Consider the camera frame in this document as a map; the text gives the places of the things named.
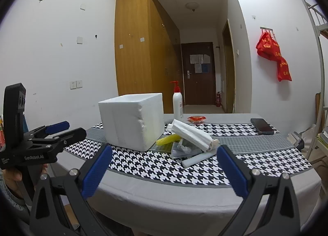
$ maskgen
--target tiled floor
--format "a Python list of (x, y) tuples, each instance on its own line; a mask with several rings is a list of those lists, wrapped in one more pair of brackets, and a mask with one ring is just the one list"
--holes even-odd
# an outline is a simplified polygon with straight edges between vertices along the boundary
[(222, 107), (215, 105), (185, 105), (183, 113), (186, 114), (224, 114)]

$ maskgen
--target white foam box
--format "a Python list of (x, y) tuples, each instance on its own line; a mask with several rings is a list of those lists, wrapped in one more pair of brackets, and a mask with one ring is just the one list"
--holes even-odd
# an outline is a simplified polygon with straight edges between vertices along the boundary
[(164, 132), (161, 93), (122, 95), (98, 105), (109, 144), (147, 151)]

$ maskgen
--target black phone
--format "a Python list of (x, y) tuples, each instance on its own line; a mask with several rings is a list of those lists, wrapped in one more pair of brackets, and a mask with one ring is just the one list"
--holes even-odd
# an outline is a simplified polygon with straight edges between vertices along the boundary
[(273, 128), (264, 119), (251, 119), (251, 123), (255, 126), (256, 130), (263, 135), (274, 134)]

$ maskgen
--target ceiling light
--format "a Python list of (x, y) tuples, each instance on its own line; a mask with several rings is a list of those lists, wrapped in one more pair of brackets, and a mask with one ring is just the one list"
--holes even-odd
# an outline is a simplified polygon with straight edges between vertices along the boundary
[(199, 7), (199, 4), (196, 3), (196, 2), (189, 2), (189, 3), (186, 3), (186, 8), (192, 10), (195, 12), (195, 9), (197, 9)]

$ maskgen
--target wall outlet panel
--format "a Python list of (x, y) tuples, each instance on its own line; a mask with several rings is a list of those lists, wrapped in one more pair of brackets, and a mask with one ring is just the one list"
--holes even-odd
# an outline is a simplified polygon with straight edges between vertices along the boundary
[(70, 82), (69, 82), (69, 88), (70, 88), (71, 90), (76, 89), (76, 80), (75, 80), (75, 81), (70, 81)]
[(77, 44), (83, 44), (83, 37), (77, 37), (76, 43)]
[(82, 88), (82, 81), (81, 80), (76, 81), (76, 87), (77, 88)]

